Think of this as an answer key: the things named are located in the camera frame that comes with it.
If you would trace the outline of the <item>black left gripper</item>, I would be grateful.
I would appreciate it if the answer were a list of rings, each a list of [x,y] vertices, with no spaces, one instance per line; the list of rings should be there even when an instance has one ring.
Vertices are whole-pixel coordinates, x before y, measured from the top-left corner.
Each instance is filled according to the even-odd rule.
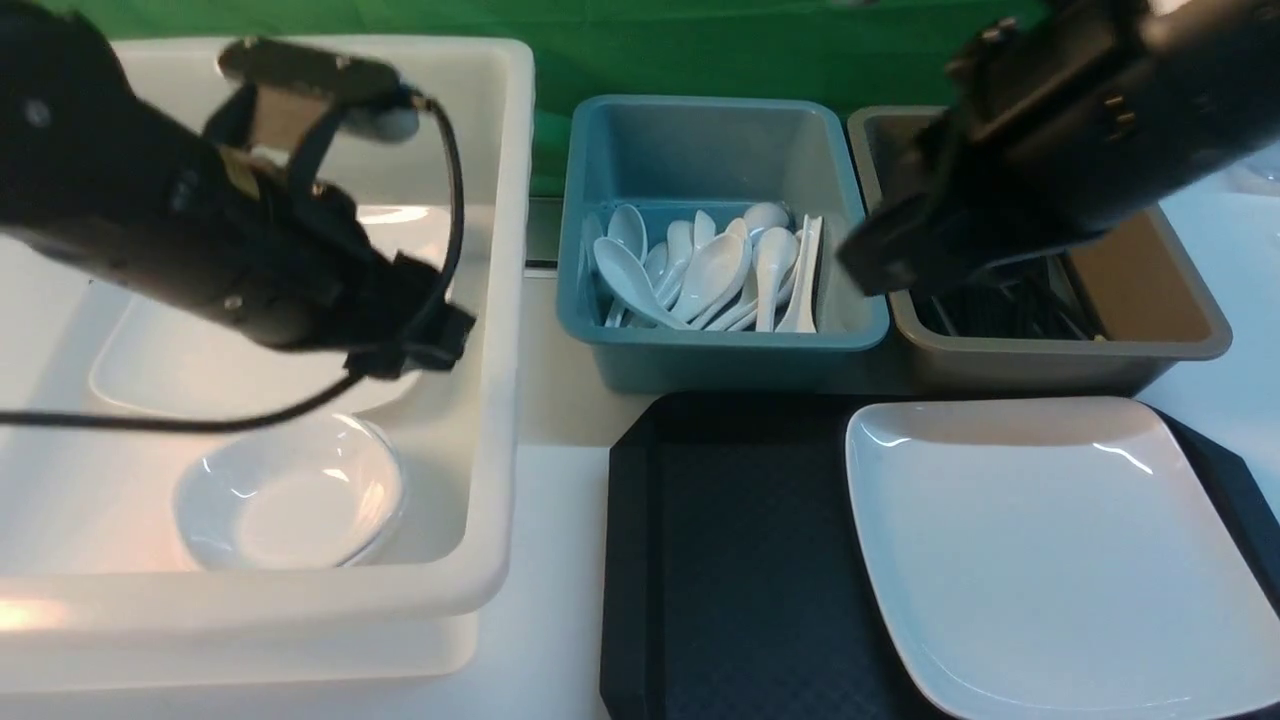
[[[396,380],[449,372],[475,327],[447,297],[460,260],[453,223],[442,266],[387,256],[357,219],[355,200],[238,150],[221,150],[221,177],[189,181],[189,237],[207,291],[193,315],[283,354],[332,352],[361,378]]]

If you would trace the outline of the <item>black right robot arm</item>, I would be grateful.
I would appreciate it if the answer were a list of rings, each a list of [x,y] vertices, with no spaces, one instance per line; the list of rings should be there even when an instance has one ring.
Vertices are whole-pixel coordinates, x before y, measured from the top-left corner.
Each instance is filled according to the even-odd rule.
[[[837,258],[868,296],[936,293],[1089,243],[1277,141],[1275,1],[1052,1],[977,32],[954,104]]]

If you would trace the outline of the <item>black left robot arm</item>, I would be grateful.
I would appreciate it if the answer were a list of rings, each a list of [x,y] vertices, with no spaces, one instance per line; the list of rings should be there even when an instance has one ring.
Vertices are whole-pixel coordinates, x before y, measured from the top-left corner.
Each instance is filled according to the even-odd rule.
[[[56,263],[283,354],[392,380],[448,372],[475,316],[447,299],[465,233],[443,106],[389,63],[279,38],[218,55],[236,91],[193,131],[131,86],[83,15],[3,4],[3,231]],[[403,143],[433,117],[449,183],[440,266],[378,251],[319,170],[342,133]]]

